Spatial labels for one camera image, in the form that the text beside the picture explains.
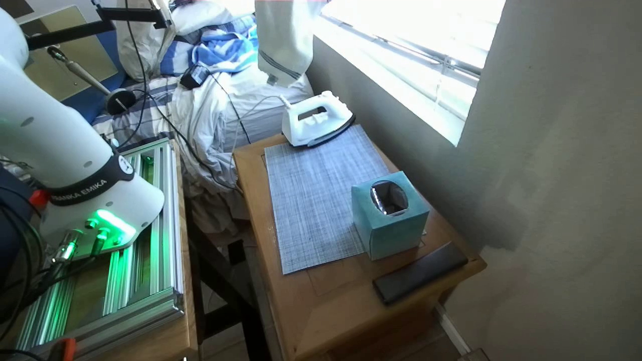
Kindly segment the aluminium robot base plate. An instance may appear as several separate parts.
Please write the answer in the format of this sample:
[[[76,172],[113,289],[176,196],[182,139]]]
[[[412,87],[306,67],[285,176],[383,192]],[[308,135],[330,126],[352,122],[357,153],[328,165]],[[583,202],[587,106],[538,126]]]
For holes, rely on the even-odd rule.
[[[78,356],[121,347],[185,313],[185,227],[178,158],[169,139],[126,153],[139,176],[162,192],[153,221],[126,222],[103,205],[85,222],[49,213],[42,229],[49,247],[45,291],[18,314],[9,343],[45,353],[75,337]]]

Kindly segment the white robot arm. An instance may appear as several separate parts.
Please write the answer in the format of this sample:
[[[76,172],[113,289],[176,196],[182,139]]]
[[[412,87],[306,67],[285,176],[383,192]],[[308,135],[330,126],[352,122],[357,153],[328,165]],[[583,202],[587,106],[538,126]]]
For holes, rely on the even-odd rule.
[[[0,9],[0,155],[27,166],[47,190],[41,227],[47,250],[94,222],[114,230],[108,250],[131,244],[162,211],[164,195],[117,155],[85,116],[27,72],[29,43]]]

